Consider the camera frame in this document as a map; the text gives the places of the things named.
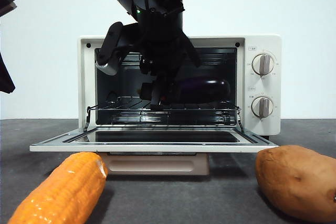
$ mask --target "toaster oven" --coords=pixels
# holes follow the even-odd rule
[[[256,153],[276,147],[280,132],[281,38],[248,35],[191,38],[202,65],[185,60],[177,79],[213,76],[230,84],[223,101],[170,104],[152,111],[138,89],[129,53],[115,76],[95,66],[104,37],[78,42],[79,128],[30,146],[33,152],[97,152],[114,174],[207,174],[208,153]]]

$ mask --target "white knob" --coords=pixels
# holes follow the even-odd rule
[[[259,118],[266,118],[273,112],[273,103],[267,97],[258,97],[252,102],[252,111]]]
[[[272,72],[274,61],[270,54],[257,55],[252,62],[253,71],[260,76],[268,75]]]

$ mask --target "dark tabletop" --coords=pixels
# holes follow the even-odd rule
[[[70,154],[32,153],[30,144],[77,125],[77,120],[1,121],[0,223]],[[270,140],[336,158],[336,120],[283,120],[281,134]],[[255,179],[255,157],[211,155],[207,177],[109,176],[87,223],[306,223],[267,203]]]

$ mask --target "timer knob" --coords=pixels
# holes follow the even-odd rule
[[[258,97],[252,102],[252,111],[259,118],[266,118],[273,112],[273,103],[267,97]]]
[[[272,72],[274,61],[270,54],[257,55],[252,62],[252,68],[260,76],[266,76]]]

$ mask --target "corn cob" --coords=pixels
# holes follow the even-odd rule
[[[8,224],[83,224],[104,189],[108,170],[95,153],[69,156],[17,207]]]

